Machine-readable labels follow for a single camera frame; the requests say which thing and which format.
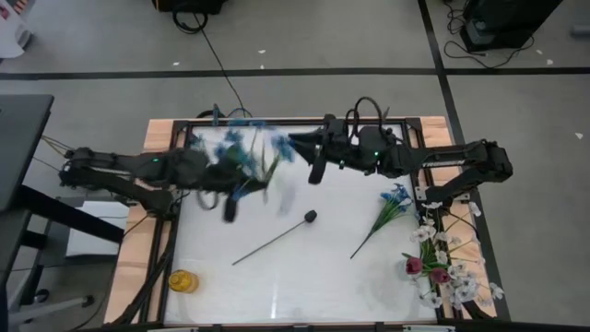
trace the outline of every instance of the gray floor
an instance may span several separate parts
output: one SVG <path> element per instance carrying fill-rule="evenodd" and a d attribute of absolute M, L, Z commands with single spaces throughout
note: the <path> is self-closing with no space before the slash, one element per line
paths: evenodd
<path fill-rule="evenodd" d="M 447 8 L 428 1 L 441 46 Z M 460 7 L 460 1 L 453 6 Z M 537 34 L 537 43 L 509 67 L 590 66 L 590 40 L 568 29 L 588 18 L 585 1 L 565 0 Z M 30 15 L 37 37 L 3 73 L 159 71 L 218 69 L 202 35 L 181 34 L 167 14 L 139 0 L 38 2 Z M 228 69 L 419 67 L 433 68 L 416 1 L 230 0 L 207 26 Z M 504 53 L 490 53 L 490 60 Z M 448 67 L 476 67 L 443 57 Z M 394 115 L 446 115 L 437 77 L 307 76 L 233 78 L 256 115 L 343 113 L 362 95 L 373 96 Z M 481 186 L 490 235 L 513 320 L 590 325 L 583 245 L 589 227 L 584 174 L 590 162 L 589 76 L 449 77 L 467 139 L 498 140 L 508 149 L 515 175 L 505 184 Z M 222 78 L 0 81 L 0 93 L 51 93 L 53 114 L 46 135 L 75 146 L 122 153 L 141 150 L 150 118 L 191 117 L 216 102 L 236 100 Z M 586 136 L 578 139 L 575 133 Z M 40 146 L 36 156 L 59 165 Z M 54 196 L 79 196 L 58 186 L 54 170 L 33 163 L 26 183 Z M 18 266 L 26 268 L 21 253 Z M 111 265 L 53 268 L 43 285 L 59 299 L 93 293 L 108 285 Z M 13 273 L 11 284 L 22 278 Z M 95 308 L 76 309 L 31 324 L 53 330 L 75 326 Z M 96 326 L 95 318 L 90 326 Z"/>

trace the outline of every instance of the white table surface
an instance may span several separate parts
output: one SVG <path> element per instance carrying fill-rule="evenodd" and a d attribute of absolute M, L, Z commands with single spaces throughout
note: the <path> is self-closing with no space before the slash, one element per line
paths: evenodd
<path fill-rule="evenodd" d="M 401 136 L 401 128 L 392 127 Z M 266 160 L 270 137 L 277 132 L 309 132 L 316 126 L 281 126 L 265 131 Z M 226 127 L 198 127 L 209 142 L 223 140 Z M 244 133 L 250 147 L 254 130 Z M 262 150 L 258 135 L 254 150 Z M 210 151 L 214 143 L 207 144 Z M 169 291 L 166 324 L 349 323 L 434 320 L 434 310 L 419 303 L 418 288 L 405 276 L 402 252 L 418 255 L 409 240 L 418 227 L 411 208 L 375 233 L 357 255 L 383 200 L 394 183 L 411 192 L 408 176 L 394 180 L 339 170 L 328 164 L 320 185 L 307 183 L 311 167 L 299 155 L 278 166 L 265 204 L 261 193 L 240 200 L 233 223 L 223 221 L 223 201 L 211 211 L 199 207 L 195 193 L 183 201 L 173 270 L 200 278 L 192 294 Z M 231 263 L 303 220 L 318 217 L 248 257 Z M 429 285 L 420 284 L 422 292 Z"/>

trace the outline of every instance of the yellow cup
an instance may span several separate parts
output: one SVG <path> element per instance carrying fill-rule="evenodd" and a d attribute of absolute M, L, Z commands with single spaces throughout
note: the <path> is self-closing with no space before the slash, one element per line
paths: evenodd
<path fill-rule="evenodd" d="M 173 291 L 192 293 L 199 287 L 199 277 L 185 270 L 176 270 L 168 278 L 168 285 Z"/>

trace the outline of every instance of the black robotic arm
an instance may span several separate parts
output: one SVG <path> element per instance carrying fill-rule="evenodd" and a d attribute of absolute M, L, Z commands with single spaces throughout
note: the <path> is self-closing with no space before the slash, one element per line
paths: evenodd
<path fill-rule="evenodd" d="M 500 183 L 513 174 L 506 151 L 495 142 L 485 139 L 449 147 L 411 148 L 397 138 L 391 129 L 380 125 L 365 125 L 349 133 L 346 119 L 332 114 L 324 117 L 324 124 L 306 134 L 290 134 L 293 148 L 312 165 L 310 184 L 319 184 L 325 165 L 331 162 L 340 169 L 351 168 L 365 175 L 379 173 L 388 178 L 448 166 L 466 166 L 454 179 L 442 186 L 426 190 L 425 203 L 449 202 L 485 182 Z M 356 136 L 358 144 L 351 142 Z"/>

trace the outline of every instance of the metal stand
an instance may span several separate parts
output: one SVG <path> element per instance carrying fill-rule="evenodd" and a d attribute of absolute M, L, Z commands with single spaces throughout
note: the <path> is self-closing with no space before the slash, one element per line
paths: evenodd
<path fill-rule="evenodd" d="M 114 243 L 120 243 L 123 240 L 124 231 L 122 229 L 26 185 L 21 185 L 18 189 L 18 196 L 12 208 L 25 208 L 38 216 Z M 29 243 L 33 243 L 33 247 L 41 245 L 40 243 L 43 241 L 36 234 L 27 233 L 26 237 L 29 237 Z"/>
<path fill-rule="evenodd" d="M 25 285 L 27 284 L 28 279 L 29 276 L 23 278 L 18 284 L 15 293 L 10 297 L 10 299 L 8 299 L 8 331 L 18 332 L 18 327 L 21 324 L 27 323 L 30 319 L 33 318 L 55 313 L 67 308 L 71 308 L 76 305 L 82 305 L 82 307 L 86 307 L 94 303 L 94 297 L 92 297 L 91 295 L 87 295 L 84 297 L 79 297 L 54 304 L 48 304 L 42 307 L 21 312 L 21 297 L 23 295 L 23 291 L 25 290 Z M 46 291 L 42 292 L 41 294 L 42 295 L 38 296 L 35 302 L 45 302 L 47 300 L 49 293 Z"/>

